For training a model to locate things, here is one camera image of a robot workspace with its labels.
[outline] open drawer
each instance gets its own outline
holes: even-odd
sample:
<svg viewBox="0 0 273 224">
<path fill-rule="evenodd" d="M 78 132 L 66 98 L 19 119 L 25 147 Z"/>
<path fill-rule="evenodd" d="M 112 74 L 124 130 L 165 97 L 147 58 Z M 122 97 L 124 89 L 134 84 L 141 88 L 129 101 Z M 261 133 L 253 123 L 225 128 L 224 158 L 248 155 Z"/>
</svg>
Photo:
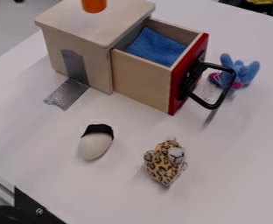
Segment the open drawer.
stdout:
<svg viewBox="0 0 273 224">
<path fill-rule="evenodd" d="M 144 27 L 187 46 L 171 67 L 125 52 Z M 207 42 L 206 33 L 147 18 L 111 50 L 114 90 L 169 115 L 174 115 L 187 97 L 192 97 L 207 109 L 217 109 L 231 88 L 236 74 L 228 67 L 204 63 Z M 192 92 L 207 67 L 234 74 L 231 85 L 222 92 L 215 104 L 208 104 Z"/>
</svg>

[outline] gray tape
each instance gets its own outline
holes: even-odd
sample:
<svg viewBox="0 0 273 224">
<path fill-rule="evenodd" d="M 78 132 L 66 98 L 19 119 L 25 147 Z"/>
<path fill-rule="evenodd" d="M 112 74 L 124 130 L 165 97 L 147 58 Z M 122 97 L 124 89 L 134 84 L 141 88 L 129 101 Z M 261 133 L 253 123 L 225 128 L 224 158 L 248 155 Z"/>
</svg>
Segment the gray tape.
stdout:
<svg viewBox="0 0 273 224">
<path fill-rule="evenodd" d="M 87 91 L 87 89 L 87 85 L 68 79 L 44 99 L 44 103 L 55 105 L 62 110 L 67 110 Z"/>
<path fill-rule="evenodd" d="M 82 56 L 72 50 L 61 50 L 67 75 L 70 79 L 88 84 L 88 76 Z"/>
</svg>

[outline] black handle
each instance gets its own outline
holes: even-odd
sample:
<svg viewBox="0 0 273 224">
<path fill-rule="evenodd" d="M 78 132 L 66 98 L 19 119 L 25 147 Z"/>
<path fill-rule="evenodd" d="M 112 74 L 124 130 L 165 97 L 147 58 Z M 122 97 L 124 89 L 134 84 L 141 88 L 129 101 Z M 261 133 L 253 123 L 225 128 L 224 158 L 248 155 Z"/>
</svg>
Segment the black handle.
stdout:
<svg viewBox="0 0 273 224">
<path fill-rule="evenodd" d="M 228 83 L 227 87 L 222 91 L 219 99 L 216 101 L 215 104 L 210 104 L 201 98 L 199 98 L 196 94 L 192 92 L 192 84 L 198 80 L 198 78 L 202 75 L 202 73 L 207 70 L 208 68 L 213 68 L 217 70 L 221 70 L 227 73 L 232 74 L 231 81 Z M 198 62 L 195 68 L 192 70 L 191 73 L 188 74 L 189 78 L 185 80 L 183 89 L 182 89 L 182 95 L 184 97 L 191 97 L 193 100 L 195 100 L 199 105 L 206 109 L 217 109 L 225 100 L 230 88 L 232 87 L 233 83 L 235 82 L 236 78 L 236 72 L 234 69 L 228 67 L 228 66 L 220 66 L 213 63 L 206 63 L 206 62 Z"/>
</svg>

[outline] stuffed animal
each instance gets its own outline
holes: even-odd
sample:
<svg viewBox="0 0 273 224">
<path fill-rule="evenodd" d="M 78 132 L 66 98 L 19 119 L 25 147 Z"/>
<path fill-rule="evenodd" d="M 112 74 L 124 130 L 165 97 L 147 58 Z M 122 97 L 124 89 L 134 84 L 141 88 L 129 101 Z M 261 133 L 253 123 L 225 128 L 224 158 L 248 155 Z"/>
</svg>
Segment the stuffed animal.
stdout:
<svg viewBox="0 0 273 224">
<path fill-rule="evenodd" d="M 223 53 L 220 56 L 220 62 L 223 66 L 231 67 L 235 70 L 237 76 L 232 86 L 232 89 L 234 90 L 248 86 L 256 77 L 260 69 L 260 63 L 258 61 L 253 61 L 248 66 L 245 66 L 241 60 L 237 60 L 234 63 L 230 55 L 227 53 Z M 221 88 L 226 88 L 228 83 L 231 81 L 231 77 L 231 73 L 226 72 L 210 73 L 208 79 L 213 84 Z"/>
<path fill-rule="evenodd" d="M 172 184 L 187 168 L 186 150 L 175 137 L 169 137 L 155 150 L 147 151 L 143 159 L 149 175 L 165 186 Z"/>
<path fill-rule="evenodd" d="M 107 124 L 90 124 L 80 138 L 79 155 L 85 160 L 102 156 L 114 140 L 114 131 Z"/>
</svg>

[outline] blue stuffed toy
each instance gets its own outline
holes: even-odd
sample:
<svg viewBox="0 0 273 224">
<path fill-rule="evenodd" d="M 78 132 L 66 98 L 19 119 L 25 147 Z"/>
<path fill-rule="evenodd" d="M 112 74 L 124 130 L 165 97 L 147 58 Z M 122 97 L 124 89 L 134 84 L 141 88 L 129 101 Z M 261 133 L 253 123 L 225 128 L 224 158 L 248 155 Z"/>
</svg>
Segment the blue stuffed toy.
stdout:
<svg viewBox="0 0 273 224">
<path fill-rule="evenodd" d="M 220 56 L 220 63 L 225 67 L 231 67 L 235 70 L 237 76 L 232 86 L 234 90 L 247 87 L 256 77 L 260 69 L 260 63 L 258 61 L 253 61 L 248 66 L 245 66 L 241 60 L 237 60 L 234 63 L 227 53 L 223 53 Z M 231 78 L 232 74 L 227 72 L 210 73 L 208 76 L 209 81 L 221 88 L 226 88 Z"/>
</svg>

